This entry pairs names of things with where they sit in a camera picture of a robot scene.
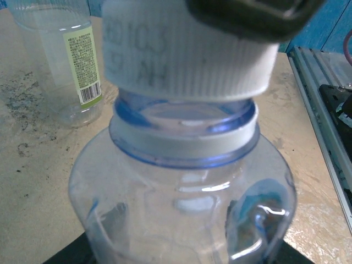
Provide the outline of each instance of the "water bottle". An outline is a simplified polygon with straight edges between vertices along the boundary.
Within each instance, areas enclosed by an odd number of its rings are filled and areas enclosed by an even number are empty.
[[[69,127],[96,120],[103,101],[86,0],[13,0],[9,9],[49,109]]]
[[[252,96],[277,44],[202,24],[179,0],[107,0],[108,128],[69,196],[99,263],[270,263],[293,219],[291,172]]]

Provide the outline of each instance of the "bottle opening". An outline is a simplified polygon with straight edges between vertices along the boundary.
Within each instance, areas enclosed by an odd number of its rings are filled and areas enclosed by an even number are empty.
[[[172,101],[120,90],[109,131],[128,155],[162,167],[206,168],[238,160],[256,145],[253,100]]]

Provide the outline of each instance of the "clear plastic bottle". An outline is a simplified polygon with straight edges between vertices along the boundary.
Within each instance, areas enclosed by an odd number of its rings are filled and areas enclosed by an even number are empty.
[[[271,262],[296,192],[251,97],[278,45],[201,24],[180,0],[106,0],[103,39],[119,96],[69,182],[98,262]]]
[[[48,107],[69,127],[96,120],[103,100],[86,0],[13,0],[9,9]]]

